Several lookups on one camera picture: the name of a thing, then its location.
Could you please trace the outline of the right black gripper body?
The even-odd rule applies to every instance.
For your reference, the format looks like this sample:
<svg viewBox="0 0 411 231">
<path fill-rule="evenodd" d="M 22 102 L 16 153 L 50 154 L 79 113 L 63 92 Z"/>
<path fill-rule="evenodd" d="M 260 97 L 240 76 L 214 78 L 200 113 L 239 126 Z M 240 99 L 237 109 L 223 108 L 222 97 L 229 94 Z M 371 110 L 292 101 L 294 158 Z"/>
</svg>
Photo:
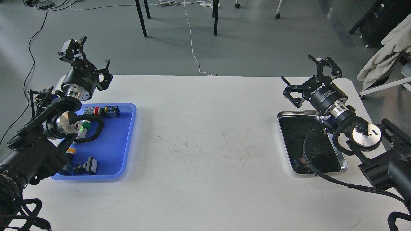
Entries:
<svg viewBox="0 0 411 231">
<path fill-rule="evenodd" d="M 348 96 L 343 93 L 328 76 L 321 78 L 320 82 L 317 82 L 316 77 L 312 77 L 304 83 L 309 89 L 304 90 L 304 99 L 310 102 L 310 104 L 322 115 L 330 115 L 330 106 L 336 101 L 348 100 Z"/>
</svg>

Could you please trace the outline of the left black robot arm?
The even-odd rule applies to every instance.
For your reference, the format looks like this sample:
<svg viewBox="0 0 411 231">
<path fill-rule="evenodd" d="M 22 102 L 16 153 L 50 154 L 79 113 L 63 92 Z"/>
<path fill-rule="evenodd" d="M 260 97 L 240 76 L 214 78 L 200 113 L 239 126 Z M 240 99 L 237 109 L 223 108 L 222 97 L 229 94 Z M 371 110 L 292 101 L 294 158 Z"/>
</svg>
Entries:
<svg viewBox="0 0 411 231">
<path fill-rule="evenodd" d="M 28 184 L 37 185 L 42 179 L 60 171 L 70 160 L 66 151 L 72 143 L 88 143 L 99 137 L 104 120 L 91 114 L 78 115 L 81 101 L 90 100 L 94 91 L 106 90 L 113 76 L 106 67 L 97 69 L 86 57 L 83 46 L 87 37 L 69 40 L 59 53 L 71 69 L 61 89 L 35 92 L 37 106 L 33 118 L 7 142 L 11 153 L 1 161 L 1 230 L 9 229 L 13 220 L 24 220 L 17 231 L 31 226 L 50 231 L 50 222 L 38 217 L 42 208 L 39 199 L 24 199 L 22 191 Z"/>
</svg>

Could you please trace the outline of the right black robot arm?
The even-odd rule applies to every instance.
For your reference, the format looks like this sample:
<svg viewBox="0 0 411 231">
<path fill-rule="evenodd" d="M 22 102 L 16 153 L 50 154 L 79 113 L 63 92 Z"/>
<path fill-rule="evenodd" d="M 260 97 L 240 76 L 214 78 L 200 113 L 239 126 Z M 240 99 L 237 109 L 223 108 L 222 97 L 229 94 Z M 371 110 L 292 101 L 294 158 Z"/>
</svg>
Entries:
<svg viewBox="0 0 411 231">
<path fill-rule="evenodd" d="M 317 72 L 301 85 L 293 85 L 281 76 L 285 83 L 283 95 L 297 108 L 308 101 L 327 120 L 315 125 L 306 133 L 302 156 L 310 171 L 329 182 L 366 193 L 376 193 L 399 200 L 410 211 L 410 137 L 388 119 L 372 124 L 357 116 L 348 96 L 337 87 L 334 79 L 342 77 L 342 70 L 326 57 L 307 56 L 317 66 Z M 341 153 L 356 156 L 358 166 L 371 186 L 356 185 L 336 180 L 321 170 L 314 159 L 317 155 L 309 148 L 316 133 L 330 134 L 330 143 Z"/>
</svg>

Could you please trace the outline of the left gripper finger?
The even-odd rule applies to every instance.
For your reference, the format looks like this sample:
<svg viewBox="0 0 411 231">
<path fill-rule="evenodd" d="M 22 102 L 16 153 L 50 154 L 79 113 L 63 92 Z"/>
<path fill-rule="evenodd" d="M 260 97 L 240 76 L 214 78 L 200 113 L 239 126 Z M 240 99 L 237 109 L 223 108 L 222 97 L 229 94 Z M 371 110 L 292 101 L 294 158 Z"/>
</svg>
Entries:
<svg viewBox="0 0 411 231">
<path fill-rule="evenodd" d="M 101 81 L 99 81 L 97 83 L 97 89 L 98 91 L 103 91 L 108 89 L 109 85 L 111 84 L 111 81 L 113 79 L 113 75 L 109 72 L 109 64 L 110 64 L 110 60 L 107 59 L 105 60 L 106 62 L 106 67 L 100 69 L 100 70 L 96 70 L 96 75 L 103 76 L 103 79 Z"/>
<path fill-rule="evenodd" d="M 83 45 L 87 37 L 81 37 L 78 40 L 69 40 L 63 44 L 63 47 L 59 54 L 61 61 L 69 63 L 72 67 L 85 68 L 89 67 L 89 61 L 84 53 Z"/>
</svg>

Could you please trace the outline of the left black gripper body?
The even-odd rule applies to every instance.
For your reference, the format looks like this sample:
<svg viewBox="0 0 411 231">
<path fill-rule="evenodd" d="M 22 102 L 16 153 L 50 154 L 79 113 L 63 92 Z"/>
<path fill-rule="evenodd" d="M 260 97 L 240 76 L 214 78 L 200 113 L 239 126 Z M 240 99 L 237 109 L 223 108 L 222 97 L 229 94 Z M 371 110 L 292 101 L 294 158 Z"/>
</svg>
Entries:
<svg viewBox="0 0 411 231">
<path fill-rule="evenodd" d="M 77 60 L 61 84 L 61 90 L 65 96 L 77 98 L 79 101 L 87 101 L 93 97 L 99 77 L 97 68 L 89 61 Z"/>
</svg>

